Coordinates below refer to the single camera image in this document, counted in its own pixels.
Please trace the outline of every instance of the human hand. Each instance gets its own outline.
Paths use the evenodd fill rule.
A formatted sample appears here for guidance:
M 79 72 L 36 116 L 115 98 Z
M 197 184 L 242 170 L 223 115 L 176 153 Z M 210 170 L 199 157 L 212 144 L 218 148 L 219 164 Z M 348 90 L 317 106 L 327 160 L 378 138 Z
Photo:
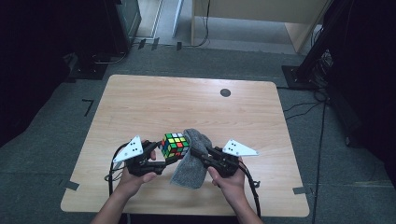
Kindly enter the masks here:
M 233 176 L 221 177 L 214 167 L 208 167 L 207 171 L 212 176 L 212 183 L 221 188 L 221 191 L 229 204 L 234 204 L 238 200 L 246 199 L 245 196 L 245 174 L 238 169 Z
M 151 151 L 150 157 L 152 160 L 156 160 L 155 150 Z M 122 197 L 129 199 L 132 196 L 136 195 L 136 193 L 139 191 L 140 187 L 144 183 L 148 183 L 156 176 L 157 174 L 155 174 L 154 172 L 147 173 L 142 176 L 131 175 L 128 172 L 128 168 L 125 167 L 122 170 L 120 183 L 117 185 L 115 192 L 121 194 Z

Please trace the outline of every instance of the black cable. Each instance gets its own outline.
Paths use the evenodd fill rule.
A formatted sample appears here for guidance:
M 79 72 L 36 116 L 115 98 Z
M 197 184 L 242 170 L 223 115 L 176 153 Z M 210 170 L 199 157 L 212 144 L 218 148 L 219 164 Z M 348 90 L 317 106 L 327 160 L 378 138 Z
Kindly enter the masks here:
M 300 103 L 300 104 L 297 104 L 297 105 L 293 105 L 291 108 L 289 108 L 289 109 L 285 109 L 285 110 L 283 110 L 283 112 L 288 112 L 288 111 L 290 111 L 290 110 L 292 110 L 294 107 L 296 107 L 296 106 L 299 106 L 299 105 L 314 105 L 314 104 L 317 104 L 318 102 L 313 102 L 313 103 Z
M 205 26 L 205 29 L 206 29 L 205 37 L 204 37 L 204 39 L 202 40 L 201 44 L 196 45 L 196 46 L 192 46 L 193 48 L 199 48 L 199 47 L 201 47 L 201 46 L 206 42 L 206 40 L 209 38 L 209 28 L 208 28 L 208 25 L 207 25 L 207 21 L 209 20 L 209 10 L 210 10 L 210 0 L 207 2 L 206 22 L 205 22 L 205 20 L 204 20 L 204 18 L 203 18 L 203 20 L 204 20 L 204 26 Z
M 248 168 L 246 167 L 246 165 L 245 165 L 243 162 L 241 162 L 241 163 L 242 163 L 245 167 L 242 167 L 241 165 L 238 165 L 238 166 L 239 166 L 239 169 L 241 169 L 242 172 L 244 172 L 244 174 L 245 174 L 246 177 L 247 177 L 248 184 L 250 185 L 251 192 L 253 193 L 254 203 L 256 204 L 257 216 L 258 216 L 259 218 L 262 218 L 262 210 L 260 209 L 259 194 L 258 194 L 257 191 L 256 191 L 256 187 L 255 187 L 255 185 L 254 185 L 253 177 L 251 176 L 250 172 L 248 171 Z
M 124 147 L 126 147 L 127 145 L 128 145 L 128 143 L 125 143 L 125 144 L 122 144 L 122 146 L 120 146 L 119 148 L 117 148 L 116 152 L 114 153 L 113 159 L 111 160 L 110 170 L 108 171 L 108 179 L 107 179 L 109 196 L 113 193 L 113 181 L 114 181 L 113 180 L 113 174 L 114 174 L 113 161 L 117 157 L 117 154 L 119 154 L 120 150 L 123 149 Z
M 344 43 L 343 46 L 346 44 L 347 42 L 347 30 L 348 30 L 348 26 L 349 26 L 349 21 L 350 21 L 350 14 L 352 12 L 352 8 L 353 8 L 353 4 L 355 3 L 355 0 L 352 1 L 352 3 L 350 4 L 350 8 L 349 8 L 349 12 L 347 14 L 347 21 L 346 21 L 346 34 L 344 36 Z
M 323 104 L 322 121 L 321 121 L 321 129 L 320 129 L 320 138 L 319 138 L 319 146 L 318 146 L 317 180 L 316 180 L 316 183 L 315 183 L 314 209 L 312 211 L 312 223 L 313 224 L 315 223 L 315 219 L 316 219 L 316 215 L 317 215 L 318 188 L 319 188 L 319 178 L 320 178 L 320 158 L 321 158 L 321 150 L 322 150 L 322 142 L 323 142 L 325 114 L 326 114 L 326 103 Z
M 120 61 L 122 61 L 122 59 L 124 59 L 125 58 L 125 56 L 126 56 L 126 52 L 124 52 L 123 53 L 123 55 L 121 56 L 121 58 L 120 59 L 118 59 L 118 60 L 116 60 L 116 61 L 114 61 L 114 62 L 97 62 L 94 58 L 96 57 L 96 54 L 94 54 L 94 55 L 92 55 L 92 58 L 93 58 L 93 62 L 94 63 L 99 63 L 99 64 L 113 64 L 113 63 L 119 63 Z
M 292 118 L 295 118 L 295 117 L 299 117 L 299 116 L 302 116 L 302 115 L 306 115 L 309 111 L 311 111 L 311 109 L 313 109 L 315 106 L 320 105 L 320 104 L 322 104 L 322 102 L 316 103 L 315 105 L 311 106 L 311 107 L 310 107 L 307 111 L 305 111 L 304 113 L 290 116 L 290 117 L 286 118 L 286 120 L 292 119 Z

